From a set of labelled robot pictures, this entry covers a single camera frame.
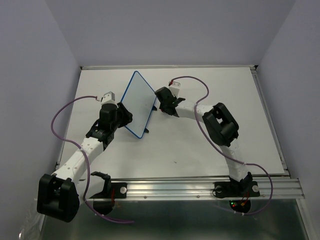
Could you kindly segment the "blue-edged small whiteboard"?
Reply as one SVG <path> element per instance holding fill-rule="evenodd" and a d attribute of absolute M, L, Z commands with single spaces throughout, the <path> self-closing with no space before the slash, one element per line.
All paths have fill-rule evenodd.
<path fill-rule="evenodd" d="M 156 99 L 154 89 L 138 71 L 134 71 L 120 101 L 132 114 L 132 122 L 125 127 L 138 139 L 148 132 Z"/>

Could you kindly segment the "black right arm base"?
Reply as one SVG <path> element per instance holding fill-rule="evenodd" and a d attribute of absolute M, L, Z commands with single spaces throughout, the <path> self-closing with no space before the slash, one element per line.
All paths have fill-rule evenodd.
<path fill-rule="evenodd" d="M 229 200 L 231 209 L 244 215 L 248 214 L 251 209 L 250 197 L 257 198 L 261 195 L 258 183 L 253 181 L 250 172 L 240 181 L 230 177 L 229 181 L 216 181 L 213 184 L 213 196 L 218 199 L 232 198 Z"/>

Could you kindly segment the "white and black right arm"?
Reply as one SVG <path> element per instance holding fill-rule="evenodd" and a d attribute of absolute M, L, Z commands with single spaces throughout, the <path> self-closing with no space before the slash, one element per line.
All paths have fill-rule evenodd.
<path fill-rule="evenodd" d="M 241 157 L 237 138 L 239 136 L 239 125 L 223 103 L 216 105 L 201 105 L 184 98 L 173 95 L 167 87 L 155 91 L 160 102 L 159 109 L 178 118 L 195 120 L 198 126 L 205 125 L 208 133 L 205 135 L 211 143 L 214 143 L 221 150 L 229 170 L 231 192 L 235 195 L 242 195 L 248 190 L 248 183 L 244 180 L 244 164 L 238 160 Z"/>

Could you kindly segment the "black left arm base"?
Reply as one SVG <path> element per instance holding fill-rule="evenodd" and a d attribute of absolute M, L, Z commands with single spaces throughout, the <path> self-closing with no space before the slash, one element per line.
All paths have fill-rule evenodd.
<path fill-rule="evenodd" d="M 101 181 L 90 183 L 86 198 L 92 201 L 93 209 L 101 215 L 108 215 L 114 209 L 116 200 L 127 198 L 128 184 L 123 181 L 113 181 L 111 176 L 99 171 L 90 174 L 93 180 Z"/>

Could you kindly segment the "white table edge rail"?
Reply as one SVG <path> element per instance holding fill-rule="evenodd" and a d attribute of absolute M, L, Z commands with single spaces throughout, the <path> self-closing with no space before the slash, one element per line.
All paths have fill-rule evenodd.
<path fill-rule="evenodd" d="M 256 70 L 258 65 L 92 65 L 80 66 L 81 70 L 128 70 L 128 69 L 189 69 L 189 68 L 249 68 Z"/>

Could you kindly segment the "aluminium front mounting rail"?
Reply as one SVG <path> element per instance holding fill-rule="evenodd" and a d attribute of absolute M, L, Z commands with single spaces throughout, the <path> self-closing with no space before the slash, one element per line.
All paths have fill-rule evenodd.
<path fill-rule="evenodd" d="M 273 191 L 272 199 L 304 199 L 301 183 L 289 177 L 273 177 L 271 187 L 267 177 L 257 177 L 260 196 L 249 195 L 250 200 L 268 200 Z M 194 178 L 155 178 L 155 179 L 112 179 L 112 183 L 127 183 L 126 198 L 120 201 L 218 201 L 213 194 L 215 182 L 225 182 L 223 177 Z"/>

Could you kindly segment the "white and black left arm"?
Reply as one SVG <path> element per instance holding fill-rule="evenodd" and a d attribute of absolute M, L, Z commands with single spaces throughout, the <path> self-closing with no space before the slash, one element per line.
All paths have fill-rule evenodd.
<path fill-rule="evenodd" d="M 71 222 L 81 204 L 81 197 L 76 188 L 81 176 L 90 172 L 91 163 L 110 145 L 116 130 L 132 120 L 133 115 L 121 102 L 102 104 L 98 120 L 85 135 L 82 144 L 76 144 L 77 150 L 65 165 L 40 178 L 37 212 L 67 223 Z"/>

